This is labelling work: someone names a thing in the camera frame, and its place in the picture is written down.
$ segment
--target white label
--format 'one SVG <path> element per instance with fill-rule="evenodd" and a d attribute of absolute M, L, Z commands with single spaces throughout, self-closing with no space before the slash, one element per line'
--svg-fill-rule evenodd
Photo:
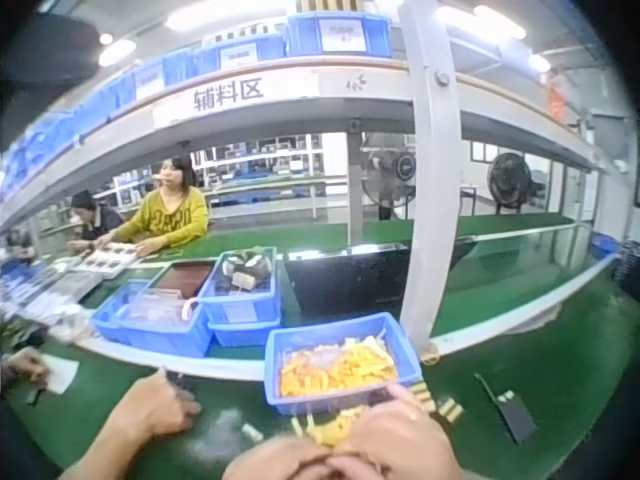
<path fill-rule="evenodd" d="M 220 68 L 231 68 L 258 62 L 258 48 L 255 43 L 220 50 Z"/>
<path fill-rule="evenodd" d="M 234 108 L 318 95 L 318 74 L 306 69 L 239 75 L 159 100 L 153 109 L 154 127 L 165 128 Z"/>
<path fill-rule="evenodd" d="M 360 20 L 320 20 L 320 36 L 325 52 L 367 51 Z"/>
<path fill-rule="evenodd" d="M 150 97 L 164 90 L 164 72 L 162 64 L 143 68 L 135 73 L 136 99 Z"/>
<path fill-rule="evenodd" d="M 222 308 L 227 314 L 229 323 L 255 323 L 258 321 L 256 309 L 253 308 L 251 302 L 224 303 Z"/>

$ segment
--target woman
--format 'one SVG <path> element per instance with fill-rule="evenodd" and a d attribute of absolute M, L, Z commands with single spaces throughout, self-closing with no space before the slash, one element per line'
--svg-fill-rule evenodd
<path fill-rule="evenodd" d="M 164 247 L 189 243 L 207 233 L 209 212 L 204 195 L 194 188 L 194 172 L 189 155 L 165 160 L 160 170 L 162 186 L 148 194 L 138 212 L 121 227 L 96 240 L 96 247 L 110 242 L 130 242 L 140 233 L 151 238 L 137 244 L 140 257 Z"/>

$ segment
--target shelf post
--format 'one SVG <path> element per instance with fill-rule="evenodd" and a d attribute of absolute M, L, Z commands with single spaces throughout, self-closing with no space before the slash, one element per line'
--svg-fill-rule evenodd
<path fill-rule="evenodd" d="M 418 352 L 429 348 L 453 253 L 462 181 L 456 72 L 437 0 L 399 8 L 413 90 L 416 208 L 400 323 Z"/>
<path fill-rule="evenodd" d="M 353 120 L 347 132 L 347 188 L 349 205 L 349 246 L 362 243 L 364 209 L 362 206 L 362 129 L 360 122 Z"/>

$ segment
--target fluorescent light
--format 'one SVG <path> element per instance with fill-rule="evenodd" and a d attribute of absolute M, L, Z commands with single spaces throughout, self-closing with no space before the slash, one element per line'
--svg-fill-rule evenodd
<path fill-rule="evenodd" d="M 527 31 L 516 22 L 485 5 L 478 5 L 473 9 L 473 13 L 475 13 L 478 18 L 491 24 L 493 28 L 503 31 L 510 37 L 523 40 L 524 37 L 527 36 Z"/>
<path fill-rule="evenodd" d="M 193 30 L 226 15 L 227 13 L 223 13 L 220 7 L 220 2 L 212 0 L 194 3 L 169 15 L 165 25 L 176 32 Z"/>
<path fill-rule="evenodd" d="M 113 43 L 113 35 L 110 33 L 103 33 L 100 35 L 100 43 L 103 45 L 111 45 Z"/>
<path fill-rule="evenodd" d="M 546 73 L 551 68 L 549 61 L 542 55 L 531 55 L 529 57 L 529 65 L 540 73 Z"/>
<path fill-rule="evenodd" d="M 132 40 L 118 40 L 112 43 L 100 54 L 98 63 L 101 67 L 109 67 L 118 63 L 130 55 L 137 47 L 136 42 Z"/>
<path fill-rule="evenodd" d="M 489 43 L 499 44 L 509 38 L 504 31 L 492 28 L 484 20 L 458 8 L 442 6 L 436 11 L 436 16 L 441 22 L 471 33 Z"/>

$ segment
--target hand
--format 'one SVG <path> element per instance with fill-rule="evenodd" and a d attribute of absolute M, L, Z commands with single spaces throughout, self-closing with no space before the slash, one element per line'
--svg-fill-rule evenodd
<path fill-rule="evenodd" d="M 95 244 L 98 250 L 102 250 L 104 247 L 109 245 L 113 241 L 113 236 L 115 235 L 115 231 L 111 231 L 101 237 L 99 237 Z"/>
<path fill-rule="evenodd" d="M 396 400 L 363 412 L 326 464 L 350 480 L 462 478 L 451 443 L 440 425 L 402 387 L 390 385 L 388 390 Z M 358 457 L 375 462 L 388 474 L 382 477 Z"/>
<path fill-rule="evenodd" d="M 237 457 L 222 479 L 322 480 L 332 471 L 321 463 L 327 455 L 328 449 L 309 438 L 276 437 Z"/>
<path fill-rule="evenodd" d="M 151 255 L 166 246 L 167 239 L 164 236 L 147 238 L 146 240 L 142 240 L 136 244 L 136 255 L 138 257 L 146 257 L 147 255 Z"/>
<path fill-rule="evenodd" d="M 23 348 L 9 357 L 7 367 L 38 385 L 46 384 L 47 375 L 49 375 L 49 367 L 33 347 Z"/>
<path fill-rule="evenodd" d="M 167 380 L 164 369 L 136 381 L 112 410 L 104 429 L 143 445 L 154 437 L 191 428 L 200 413 L 193 395 Z"/>
<path fill-rule="evenodd" d="M 74 253 L 82 253 L 88 250 L 91 246 L 91 242 L 88 240 L 71 240 L 67 242 L 67 247 Z"/>

